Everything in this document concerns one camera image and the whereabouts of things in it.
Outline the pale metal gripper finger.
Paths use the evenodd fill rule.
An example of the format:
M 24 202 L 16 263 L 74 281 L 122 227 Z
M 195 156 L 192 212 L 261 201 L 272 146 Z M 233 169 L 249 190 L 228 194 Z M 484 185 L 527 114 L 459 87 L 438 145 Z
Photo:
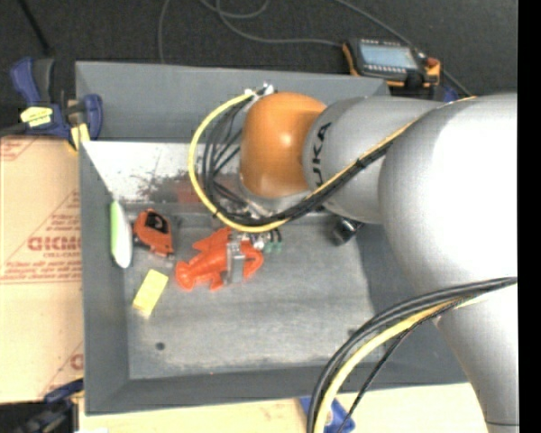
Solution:
M 235 248 L 235 282 L 240 283 L 243 281 L 244 265 L 246 263 L 247 256 L 243 250 L 243 242 L 239 242 Z
M 226 247 L 226 275 L 225 275 L 225 283 L 227 285 L 230 285 L 234 283 L 234 276 L 235 276 L 235 254 L 236 254 L 236 242 L 234 240 L 230 241 Z

